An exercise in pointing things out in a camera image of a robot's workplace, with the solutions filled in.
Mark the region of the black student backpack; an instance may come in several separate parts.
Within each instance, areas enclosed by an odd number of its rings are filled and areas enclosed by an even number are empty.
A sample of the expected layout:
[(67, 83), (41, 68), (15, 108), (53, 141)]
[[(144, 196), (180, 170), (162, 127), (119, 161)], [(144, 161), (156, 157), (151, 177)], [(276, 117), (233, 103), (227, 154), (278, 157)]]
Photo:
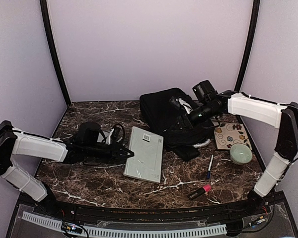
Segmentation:
[(179, 88), (171, 88), (140, 96), (140, 110), (143, 118), (155, 134), (164, 138), (166, 150), (173, 151), (183, 161), (190, 161), (200, 155), (195, 144), (206, 142), (214, 133), (210, 119), (193, 123), (183, 107), (174, 105), (182, 99), (192, 109), (198, 105)]

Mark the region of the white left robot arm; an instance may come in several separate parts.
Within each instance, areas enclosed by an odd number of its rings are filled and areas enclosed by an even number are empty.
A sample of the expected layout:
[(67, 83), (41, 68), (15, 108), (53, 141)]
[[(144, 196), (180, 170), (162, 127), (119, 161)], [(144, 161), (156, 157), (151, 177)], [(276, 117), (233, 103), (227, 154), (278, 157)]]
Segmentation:
[(17, 157), (47, 159), (62, 164), (77, 164), (87, 157), (112, 162), (126, 160), (134, 153), (123, 144), (125, 130), (114, 125), (109, 132), (96, 122), (84, 122), (69, 139), (62, 140), (25, 132), (8, 120), (0, 123), (0, 178), (27, 194), (49, 216), (60, 212), (51, 189), (17, 163)]

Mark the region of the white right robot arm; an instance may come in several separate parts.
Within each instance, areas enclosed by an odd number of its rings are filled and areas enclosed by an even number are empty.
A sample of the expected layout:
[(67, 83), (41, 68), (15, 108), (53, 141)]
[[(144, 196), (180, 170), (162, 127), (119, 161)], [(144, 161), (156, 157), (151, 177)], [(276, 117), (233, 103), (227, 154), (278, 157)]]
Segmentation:
[(203, 104), (195, 109), (180, 97), (173, 96), (169, 101), (176, 109), (183, 110), (180, 122), (189, 127), (220, 114), (230, 114), (254, 120), (275, 132), (272, 157), (252, 190), (255, 196), (243, 205), (246, 214), (256, 214), (263, 206), (261, 198), (283, 180), (298, 160), (298, 104), (271, 102), (231, 90), (205, 96)]

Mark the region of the floral ceramic tile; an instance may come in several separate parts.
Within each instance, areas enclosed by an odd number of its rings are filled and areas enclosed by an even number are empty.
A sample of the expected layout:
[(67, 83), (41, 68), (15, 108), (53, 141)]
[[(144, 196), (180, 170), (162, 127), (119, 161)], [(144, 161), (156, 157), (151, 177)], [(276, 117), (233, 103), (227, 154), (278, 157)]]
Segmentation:
[(241, 123), (221, 122), (214, 130), (216, 147), (229, 150), (232, 145), (240, 143), (252, 150), (246, 129)]

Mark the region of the pale green ceramic bowl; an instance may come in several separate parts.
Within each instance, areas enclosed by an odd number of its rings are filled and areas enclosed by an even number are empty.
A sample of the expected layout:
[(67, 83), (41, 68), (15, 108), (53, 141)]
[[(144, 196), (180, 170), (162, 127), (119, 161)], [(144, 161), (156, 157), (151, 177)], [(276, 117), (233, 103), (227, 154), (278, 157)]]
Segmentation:
[(230, 148), (230, 158), (237, 165), (244, 165), (252, 160), (252, 151), (244, 144), (234, 144)]

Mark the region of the black frame post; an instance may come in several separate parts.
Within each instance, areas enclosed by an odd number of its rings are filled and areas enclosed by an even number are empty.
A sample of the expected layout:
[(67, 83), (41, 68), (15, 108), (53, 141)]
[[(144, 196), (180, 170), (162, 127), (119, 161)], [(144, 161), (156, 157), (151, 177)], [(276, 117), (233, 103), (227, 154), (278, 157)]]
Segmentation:
[(54, 66), (54, 70), (57, 76), (58, 84), (60, 86), (63, 99), (65, 101), (66, 106), (68, 107), (71, 105), (72, 102), (66, 87), (60, 61), (58, 58), (58, 53), (57, 53), (57, 49), (54, 41), (52, 25), (51, 25), (50, 16), (49, 16), (48, 2), (46, 0), (39, 0), (39, 2), (40, 2), (41, 15), (43, 19), (43, 25), (45, 29), (45, 35), (46, 35), (46, 39), (49, 47), (50, 56), (52, 59), (52, 63)]
[(249, 29), (248, 29), (248, 34), (247, 34), (247, 39), (245, 43), (245, 48), (244, 48), (244, 53), (239, 69), (239, 73), (237, 76), (237, 80), (235, 83), (234, 91), (240, 92), (243, 81), (245, 78), (252, 46), (253, 46), (253, 41), (255, 37), (255, 31), (256, 31), (256, 26), (257, 26), (257, 20), (258, 20), (258, 15), (259, 15), (259, 8), (260, 8), (260, 1), (261, 0), (254, 0), (252, 4), (252, 11), (251, 11), (251, 17), (250, 17), (250, 23), (249, 23)]

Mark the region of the black front rail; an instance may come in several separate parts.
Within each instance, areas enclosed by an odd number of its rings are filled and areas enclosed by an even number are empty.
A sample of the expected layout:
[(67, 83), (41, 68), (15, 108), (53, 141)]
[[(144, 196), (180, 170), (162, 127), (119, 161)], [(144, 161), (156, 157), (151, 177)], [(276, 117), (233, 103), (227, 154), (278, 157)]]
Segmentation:
[[(276, 192), (275, 196), (272, 194), (264, 200), (264, 202), (258, 206), (252, 215), (259, 215), (265, 211), (262, 208), (264, 206), (267, 209), (269, 218), (271, 218), (271, 212), (273, 211), (272, 205), (275, 200), (275, 217), (283, 217), (285, 219), (290, 218), (289, 206), (286, 201), (286, 197), (283, 192)], [(73, 204), (67, 202), (57, 201), (58, 207), (64, 212), (59, 211), (55, 218), (65, 218), (70, 222), (78, 224), (96, 224), (102, 221), (114, 221), (114, 222), (136, 222), (136, 223), (163, 223), (163, 222), (187, 222), (193, 220), (206, 220), (207, 222), (235, 222), (240, 221), (242, 218), (250, 216), (246, 213), (245, 207), (247, 200), (218, 204), (202, 207), (190, 207), (190, 208), (172, 208), (172, 209), (127, 209), (127, 208), (107, 208), (87, 206), (80, 204)], [(20, 195), (17, 204), (14, 208), (13, 215), (21, 211), (21, 208), (27, 209), (30, 212), (36, 212), (41, 215), (49, 215), (43, 211), (34, 202), (30, 202), (30, 198), (27, 195)]]

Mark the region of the pink and black highlighter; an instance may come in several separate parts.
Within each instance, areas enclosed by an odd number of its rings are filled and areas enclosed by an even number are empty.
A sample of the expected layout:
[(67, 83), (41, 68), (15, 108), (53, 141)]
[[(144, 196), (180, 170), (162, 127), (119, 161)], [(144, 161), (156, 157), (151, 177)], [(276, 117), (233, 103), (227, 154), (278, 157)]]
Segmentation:
[(207, 185), (197, 189), (196, 191), (192, 192), (191, 194), (189, 194), (188, 199), (194, 200), (194, 199), (200, 197), (201, 195), (207, 194), (211, 189), (212, 189), (212, 187), (209, 184), (207, 184)]

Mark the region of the black left frame post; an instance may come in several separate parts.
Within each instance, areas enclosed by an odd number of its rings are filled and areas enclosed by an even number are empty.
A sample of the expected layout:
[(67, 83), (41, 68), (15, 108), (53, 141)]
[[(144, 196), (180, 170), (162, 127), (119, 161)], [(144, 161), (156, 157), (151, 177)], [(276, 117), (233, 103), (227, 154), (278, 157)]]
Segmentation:
[(52, 59), (52, 63), (54, 66), (54, 70), (57, 76), (58, 84), (60, 86), (63, 99), (65, 101), (66, 106), (68, 107), (71, 105), (72, 102), (66, 87), (60, 61), (58, 58), (58, 53), (57, 53), (57, 49), (54, 41), (52, 25), (51, 25), (50, 16), (49, 16), (48, 2), (46, 0), (39, 0), (39, 2), (40, 2), (41, 15), (43, 19), (43, 25), (45, 29), (45, 35), (46, 35), (46, 39), (49, 47), (50, 56)]

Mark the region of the grey notebook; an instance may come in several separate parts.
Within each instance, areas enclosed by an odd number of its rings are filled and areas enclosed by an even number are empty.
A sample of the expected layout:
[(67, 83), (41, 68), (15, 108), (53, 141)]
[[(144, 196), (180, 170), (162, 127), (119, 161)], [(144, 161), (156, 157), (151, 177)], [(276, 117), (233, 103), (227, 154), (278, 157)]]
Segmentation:
[(132, 127), (129, 150), (134, 153), (126, 161), (124, 176), (160, 183), (163, 137), (138, 127)]

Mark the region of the black right frame post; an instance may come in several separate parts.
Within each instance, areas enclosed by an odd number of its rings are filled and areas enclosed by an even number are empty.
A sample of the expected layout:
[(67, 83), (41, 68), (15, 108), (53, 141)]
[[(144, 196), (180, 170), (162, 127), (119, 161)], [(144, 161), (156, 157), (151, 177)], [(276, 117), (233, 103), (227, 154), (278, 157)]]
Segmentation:
[(245, 48), (244, 48), (244, 53), (239, 69), (239, 73), (237, 76), (237, 80), (235, 83), (234, 91), (240, 92), (243, 81), (245, 78), (252, 46), (253, 46), (253, 41), (255, 37), (255, 31), (256, 31), (256, 26), (257, 26), (257, 20), (258, 20), (258, 15), (259, 15), (259, 8), (260, 8), (260, 1), (261, 0), (254, 0), (252, 4), (252, 11), (251, 11), (251, 17), (250, 17), (250, 23), (249, 23), (249, 29), (248, 29), (248, 34), (247, 34), (247, 39), (245, 43)]

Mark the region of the white pen with blue cap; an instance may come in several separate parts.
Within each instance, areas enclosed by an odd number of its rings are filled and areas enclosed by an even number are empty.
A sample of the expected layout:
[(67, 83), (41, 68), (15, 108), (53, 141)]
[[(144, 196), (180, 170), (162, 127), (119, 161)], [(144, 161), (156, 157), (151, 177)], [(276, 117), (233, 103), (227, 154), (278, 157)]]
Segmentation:
[(210, 176), (211, 176), (211, 168), (212, 168), (213, 159), (214, 159), (214, 156), (211, 155), (211, 157), (210, 157), (210, 161), (209, 161), (208, 170), (207, 170), (207, 176), (206, 176), (206, 179), (209, 179)]

